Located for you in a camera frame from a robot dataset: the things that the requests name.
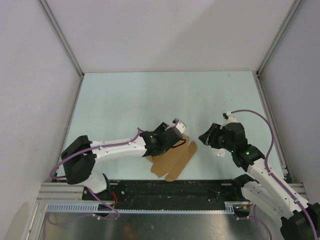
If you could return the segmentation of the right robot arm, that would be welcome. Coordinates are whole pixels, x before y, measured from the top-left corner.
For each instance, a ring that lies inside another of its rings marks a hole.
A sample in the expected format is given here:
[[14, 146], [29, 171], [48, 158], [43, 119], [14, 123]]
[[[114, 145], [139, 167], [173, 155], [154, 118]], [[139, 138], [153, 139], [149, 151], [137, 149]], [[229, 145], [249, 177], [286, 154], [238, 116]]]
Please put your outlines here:
[[319, 239], [319, 203], [311, 204], [265, 166], [266, 157], [248, 143], [241, 123], [213, 123], [198, 139], [206, 146], [230, 152], [235, 165], [245, 171], [230, 188], [235, 200], [245, 198], [256, 204], [279, 225], [285, 240]]

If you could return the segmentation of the brown cardboard box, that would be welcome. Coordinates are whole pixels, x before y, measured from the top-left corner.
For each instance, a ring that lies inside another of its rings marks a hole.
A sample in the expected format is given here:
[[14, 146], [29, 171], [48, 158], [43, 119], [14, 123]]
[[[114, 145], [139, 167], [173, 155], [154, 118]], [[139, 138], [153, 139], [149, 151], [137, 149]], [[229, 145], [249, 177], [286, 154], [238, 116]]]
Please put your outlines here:
[[152, 163], [151, 173], [158, 178], [164, 177], [167, 182], [172, 182], [178, 179], [182, 171], [190, 162], [197, 151], [197, 144], [190, 140], [190, 137], [183, 134], [183, 139], [186, 142], [177, 148], [170, 149], [163, 155], [146, 156], [145, 158]]

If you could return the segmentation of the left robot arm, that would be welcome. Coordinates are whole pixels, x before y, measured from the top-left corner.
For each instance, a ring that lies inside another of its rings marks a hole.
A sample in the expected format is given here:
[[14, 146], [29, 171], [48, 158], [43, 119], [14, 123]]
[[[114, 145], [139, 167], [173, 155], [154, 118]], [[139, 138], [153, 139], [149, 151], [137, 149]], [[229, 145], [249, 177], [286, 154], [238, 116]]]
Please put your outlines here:
[[67, 184], [90, 189], [100, 200], [110, 196], [105, 174], [97, 165], [128, 157], [157, 157], [184, 145], [186, 125], [174, 119], [172, 125], [162, 122], [153, 131], [138, 129], [134, 137], [115, 141], [91, 141], [87, 135], [76, 138], [60, 155]]

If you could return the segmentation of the small white plastic piece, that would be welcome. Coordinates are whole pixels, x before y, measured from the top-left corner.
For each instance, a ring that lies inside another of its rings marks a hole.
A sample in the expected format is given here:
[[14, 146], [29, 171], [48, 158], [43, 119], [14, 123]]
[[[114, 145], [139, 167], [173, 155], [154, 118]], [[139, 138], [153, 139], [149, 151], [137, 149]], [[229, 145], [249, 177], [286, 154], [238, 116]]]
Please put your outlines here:
[[214, 154], [223, 158], [226, 154], [226, 150], [224, 148], [216, 149]]

